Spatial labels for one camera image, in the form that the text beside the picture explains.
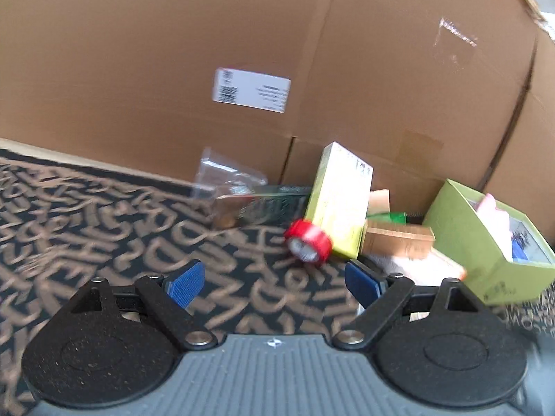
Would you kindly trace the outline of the blue plastic container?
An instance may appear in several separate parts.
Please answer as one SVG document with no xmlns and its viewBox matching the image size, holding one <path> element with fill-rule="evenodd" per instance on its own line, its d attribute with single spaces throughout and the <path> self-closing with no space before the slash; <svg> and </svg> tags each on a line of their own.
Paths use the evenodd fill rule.
<svg viewBox="0 0 555 416">
<path fill-rule="evenodd" d="M 539 254 L 541 250 L 533 241 L 521 239 L 521 237 L 513 237 L 512 253 L 514 262 L 537 262 L 540 259 Z"/>
</svg>

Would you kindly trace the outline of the white shipping label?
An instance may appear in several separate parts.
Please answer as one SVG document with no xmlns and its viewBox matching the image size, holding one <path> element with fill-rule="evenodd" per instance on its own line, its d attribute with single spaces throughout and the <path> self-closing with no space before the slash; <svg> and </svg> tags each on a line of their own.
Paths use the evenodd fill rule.
<svg viewBox="0 0 555 416">
<path fill-rule="evenodd" d="M 291 80 L 247 70 L 216 70 L 213 101 L 283 114 Z"/>
</svg>

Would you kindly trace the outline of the lime green open box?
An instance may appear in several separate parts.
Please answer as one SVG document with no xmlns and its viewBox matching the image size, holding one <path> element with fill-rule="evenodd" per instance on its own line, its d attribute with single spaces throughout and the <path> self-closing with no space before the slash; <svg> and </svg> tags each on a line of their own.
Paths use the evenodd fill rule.
<svg viewBox="0 0 555 416">
<path fill-rule="evenodd" d="M 541 250 L 537 262 L 507 260 L 478 218 L 484 194 L 446 180 L 424 217 L 436 236 L 435 248 L 467 272 L 465 284 L 489 305 L 533 301 L 554 282 L 554 253 L 528 216 L 498 202 L 508 212 L 511 231 L 529 230 Z"/>
</svg>

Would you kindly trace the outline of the teal purple long box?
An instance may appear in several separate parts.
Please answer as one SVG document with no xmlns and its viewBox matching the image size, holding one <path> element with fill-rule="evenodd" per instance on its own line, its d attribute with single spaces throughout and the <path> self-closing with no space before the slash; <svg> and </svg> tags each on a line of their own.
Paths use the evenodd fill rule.
<svg viewBox="0 0 555 416">
<path fill-rule="evenodd" d="M 311 191 L 305 186 L 222 186 L 211 207 L 213 227 L 289 224 L 304 216 Z"/>
</svg>

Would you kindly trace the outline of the red tape roll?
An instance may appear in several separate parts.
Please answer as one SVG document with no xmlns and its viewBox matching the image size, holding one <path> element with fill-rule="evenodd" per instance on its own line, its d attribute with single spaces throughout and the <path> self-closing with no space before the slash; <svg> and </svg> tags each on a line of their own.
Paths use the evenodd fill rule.
<svg viewBox="0 0 555 416">
<path fill-rule="evenodd" d="M 308 220 L 294 221 L 284 237 L 289 252 L 303 263 L 320 265 L 332 252 L 331 238 Z"/>
</svg>

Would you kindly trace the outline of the copper tan long box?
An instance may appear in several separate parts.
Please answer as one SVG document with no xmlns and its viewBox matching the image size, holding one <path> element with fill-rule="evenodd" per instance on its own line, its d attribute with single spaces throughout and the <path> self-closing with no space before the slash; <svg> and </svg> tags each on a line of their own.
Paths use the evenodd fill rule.
<svg viewBox="0 0 555 416">
<path fill-rule="evenodd" d="M 424 259 L 435 241 L 434 232 L 426 226 L 368 221 L 360 251 L 381 257 Z"/>
</svg>

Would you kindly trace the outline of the peach small box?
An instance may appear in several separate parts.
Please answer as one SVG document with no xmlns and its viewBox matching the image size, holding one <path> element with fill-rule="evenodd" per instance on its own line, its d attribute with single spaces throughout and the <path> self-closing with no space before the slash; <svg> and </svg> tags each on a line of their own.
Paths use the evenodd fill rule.
<svg viewBox="0 0 555 416">
<path fill-rule="evenodd" d="M 369 194 L 367 215 L 383 214 L 390 212 L 390 191 L 387 189 L 374 190 Z"/>
</svg>

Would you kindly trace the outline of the white orange medicine box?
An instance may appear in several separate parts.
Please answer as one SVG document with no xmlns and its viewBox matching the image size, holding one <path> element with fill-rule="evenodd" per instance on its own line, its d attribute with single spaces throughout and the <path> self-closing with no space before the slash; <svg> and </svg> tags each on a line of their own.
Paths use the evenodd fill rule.
<svg viewBox="0 0 555 416">
<path fill-rule="evenodd" d="M 424 259 L 382 257 L 376 254 L 369 255 L 368 259 L 387 274 L 402 273 L 417 286 L 440 286 L 446 278 L 464 280 L 467 275 L 461 265 L 436 249 L 428 253 Z"/>
</svg>

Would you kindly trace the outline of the yellow medicine box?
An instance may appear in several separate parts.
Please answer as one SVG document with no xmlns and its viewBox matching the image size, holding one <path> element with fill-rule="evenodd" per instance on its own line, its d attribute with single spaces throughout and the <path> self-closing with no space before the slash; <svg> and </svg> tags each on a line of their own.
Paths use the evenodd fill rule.
<svg viewBox="0 0 555 416">
<path fill-rule="evenodd" d="M 337 142 L 323 150 L 305 218 L 320 228 L 340 257 L 358 256 L 374 167 Z"/>
</svg>

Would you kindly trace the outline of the small green box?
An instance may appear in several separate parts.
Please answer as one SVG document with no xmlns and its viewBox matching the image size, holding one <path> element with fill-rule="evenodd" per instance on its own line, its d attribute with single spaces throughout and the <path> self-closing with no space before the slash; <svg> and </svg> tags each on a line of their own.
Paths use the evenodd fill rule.
<svg viewBox="0 0 555 416">
<path fill-rule="evenodd" d="M 383 212 L 367 216 L 368 221 L 388 223 L 388 224 L 407 224 L 407 214 L 405 212 Z"/>
</svg>

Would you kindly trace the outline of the large brown cardboard box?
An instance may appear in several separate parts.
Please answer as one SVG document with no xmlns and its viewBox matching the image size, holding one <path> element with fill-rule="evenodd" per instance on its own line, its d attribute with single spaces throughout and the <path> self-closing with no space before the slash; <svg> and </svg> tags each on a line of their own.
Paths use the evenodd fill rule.
<svg viewBox="0 0 555 416">
<path fill-rule="evenodd" d="M 288 78 L 285 112 L 213 101 Z M 529 0 L 1 0 L 1 135 L 191 179 L 205 147 L 312 181 L 338 142 L 394 208 L 444 179 L 554 235 L 554 46 Z"/>
</svg>

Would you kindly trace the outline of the steel wool scrubber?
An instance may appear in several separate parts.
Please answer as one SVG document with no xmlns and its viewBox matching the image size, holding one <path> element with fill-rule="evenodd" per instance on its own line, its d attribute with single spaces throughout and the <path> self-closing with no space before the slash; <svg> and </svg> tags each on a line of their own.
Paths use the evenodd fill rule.
<svg viewBox="0 0 555 416">
<path fill-rule="evenodd" d="M 529 230 L 523 227 L 514 230 L 512 232 L 512 238 L 515 242 L 522 245 L 529 245 L 533 240 Z"/>
</svg>

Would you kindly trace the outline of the clear plastic cup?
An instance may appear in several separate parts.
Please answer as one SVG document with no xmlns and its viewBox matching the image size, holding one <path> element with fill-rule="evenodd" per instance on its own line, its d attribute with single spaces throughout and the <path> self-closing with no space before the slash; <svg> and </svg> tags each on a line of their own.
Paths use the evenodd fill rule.
<svg viewBox="0 0 555 416">
<path fill-rule="evenodd" d="M 205 147 L 200 156 L 192 196 L 210 201 L 249 199 L 268 184 L 262 172 Z"/>
</svg>

